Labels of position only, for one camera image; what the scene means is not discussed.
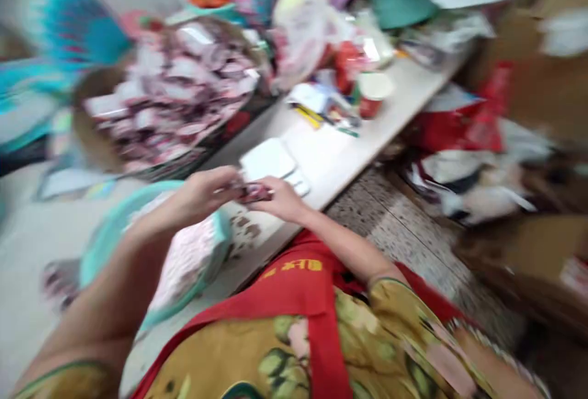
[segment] hand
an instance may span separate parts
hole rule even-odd
[[[196,172],[171,197],[140,220],[148,229],[175,233],[204,220],[224,203],[239,197],[240,191],[230,189],[229,184],[240,179],[233,166]]]
[[[274,195],[270,201],[249,204],[249,209],[271,213],[284,221],[296,224],[302,224],[305,215],[312,211],[290,183],[276,177],[265,177],[258,182],[272,189]]]

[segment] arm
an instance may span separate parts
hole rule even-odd
[[[233,167],[196,173],[161,206],[141,217],[124,235],[96,280],[66,311],[15,391],[77,360],[107,364],[117,374],[118,385],[157,289],[173,236],[238,197],[234,190],[215,192],[235,178],[238,172]]]
[[[252,209],[271,213],[315,233],[368,286],[386,276],[408,285],[400,270],[372,243],[306,205],[288,183],[275,177],[266,177],[262,183],[274,190],[273,200],[254,203]]]

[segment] cardboard box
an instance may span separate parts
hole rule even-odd
[[[539,22],[561,12],[588,7],[588,0],[537,0],[533,6],[510,10],[465,75],[476,91],[499,61],[513,61],[507,116],[564,145],[588,145],[588,53],[554,58],[540,53]]]
[[[197,20],[204,23],[213,21],[223,27],[234,39],[242,40],[245,53],[258,66],[265,63],[263,51],[253,48],[239,27],[214,17],[201,17]],[[186,22],[174,25],[174,28],[178,28]],[[115,86],[124,80],[125,68],[132,60],[134,60],[133,50],[124,55],[116,65],[89,73],[79,82],[73,92],[73,132],[89,160],[105,172],[124,173],[124,161],[116,154],[112,140],[95,129],[94,121],[86,113],[83,103],[89,97],[111,94]],[[197,145],[192,146],[190,152],[177,159],[130,175],[147,181],[183,180],[274,102],[275,98],[263,93],[262,89],[258,87],[251,100],[237,111],[233,118],[217,124],[212,133],[199,141]]]
[[[522,313],[588,341],[588,297],[564,283],[567,265],[588,259],[588,216],[527,216],[476,226],[454,252]]]

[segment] person's left hand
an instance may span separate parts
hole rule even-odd
[[[241,195],[239,189],[230,189],[233,180],[240,180],[234,166],[196,172],[171,197],[141,217],[141,221],[150,229],[173,232],[196,224]]]

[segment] pile of candy packets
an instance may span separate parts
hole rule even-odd
[[[125,81],[84,107],[127,171],[173,160],[253,95],[260,75],[244,46],[214,22],[142,31]]]

